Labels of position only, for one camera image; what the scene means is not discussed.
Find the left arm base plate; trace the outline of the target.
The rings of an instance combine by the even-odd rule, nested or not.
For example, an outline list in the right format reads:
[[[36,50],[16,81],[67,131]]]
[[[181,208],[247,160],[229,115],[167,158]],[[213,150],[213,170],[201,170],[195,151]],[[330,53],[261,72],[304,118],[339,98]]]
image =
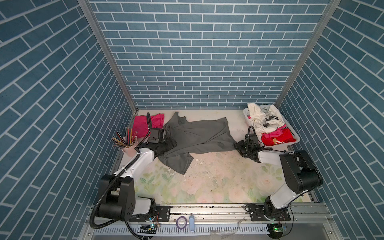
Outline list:
[[[129,222],[143,223],[143,222],[168,222],[170,219],[171,207],[170,206],[151,206],[149,211],[145,214],[133,215]]]

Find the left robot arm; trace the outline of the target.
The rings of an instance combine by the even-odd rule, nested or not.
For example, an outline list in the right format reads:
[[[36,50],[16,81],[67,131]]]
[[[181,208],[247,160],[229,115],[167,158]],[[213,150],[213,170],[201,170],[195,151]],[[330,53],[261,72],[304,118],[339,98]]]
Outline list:
[[[104,175],[99,182],[96,205],[90,220],[95,217],[109,219],[108,224],[129,220],[146,221],[155,216],[155,200],[136,197],[134,179],[139,178],[144,169],[155,158],[177,146],[176,141],[164,129],[149,130],[150,137],[135,148],[131,160],[113,173]]]

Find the white plastic laundry basket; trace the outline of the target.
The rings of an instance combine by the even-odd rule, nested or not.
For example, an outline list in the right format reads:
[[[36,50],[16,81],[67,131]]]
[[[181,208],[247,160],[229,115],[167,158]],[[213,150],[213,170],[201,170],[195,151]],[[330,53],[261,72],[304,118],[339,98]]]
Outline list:
[[[263,112],[267,112],[269,106],[270,106],[270,105],[261,105],[260,107],[262,108],[262,111],[263,111]],[[250,123],[250,121],[249,121],[249,119],[248,119],[248,117],[249,117],[249,109],[248,109],[248,107],[245,108],[245,109],[243,109],[243,115],[244,115],[244,118],[245,118],[245,121],[246,121],[247,125],[248,125],[248,126],[251,126],[251,123]],[[286,127],[285,129],[289,129],[289,130],[291,131],[291,133],[293,134],[294,138],[296,139],[296,142],[295,142],[295,143],[282,144],[282,145],[275,145],[275,146],[289,146],[289,145],[293,145],[293,144],[298,143],[298,142],[300,141],[300,137],[299,137],[299,135],[296,133],[296,131],[295,131],[294,128],[291,126],[291,124],[288,122],[288,120],[287,120],[283,115],[282,115],[282,117],[283,117],[283,120],[285,121],[285,123],[286,123],[286,125],[287,125],[287,127]],[[257,135],[257,137],[258,137],[260,143],[263,144],[263,143],[262,143],[262,140],[261,140],[262,135]]]

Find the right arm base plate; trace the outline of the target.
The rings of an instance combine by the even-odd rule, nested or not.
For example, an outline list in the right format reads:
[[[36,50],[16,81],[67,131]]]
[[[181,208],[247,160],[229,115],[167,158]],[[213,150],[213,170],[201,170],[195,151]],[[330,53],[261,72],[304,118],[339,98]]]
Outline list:
[[[244,206],[246,212],[249,213],[252,222],[260,221],[290,221],[291,216],[288,208],[276,209],[273,205],[246,204]]]

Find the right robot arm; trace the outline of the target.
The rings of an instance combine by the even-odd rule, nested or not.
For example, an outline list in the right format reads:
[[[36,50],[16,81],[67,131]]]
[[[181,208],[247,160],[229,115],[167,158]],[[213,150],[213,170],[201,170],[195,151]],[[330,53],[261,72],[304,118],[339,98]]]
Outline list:
[[[281,167],[284,183],[274,194],[268,196],[264,203],[265,216],[273,219],[285,213],[298,197],[321,186],[324,180],[306,151],[279,151],[260,146],[255,140],[256,135],[247,134],[245,139],[235,143],[234,147],[245,159]]]

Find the grey t shirt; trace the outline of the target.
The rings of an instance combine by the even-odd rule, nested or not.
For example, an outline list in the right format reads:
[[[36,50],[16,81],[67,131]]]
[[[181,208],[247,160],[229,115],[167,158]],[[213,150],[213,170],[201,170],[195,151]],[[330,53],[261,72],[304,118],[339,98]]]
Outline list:
[[[189,122],[176,112],[164,125],[167,135],[177,146],[159,156],[165,166],[184,175],[193,161],[191,154],[228,152],[236,141],[230,133],[227,118]]]

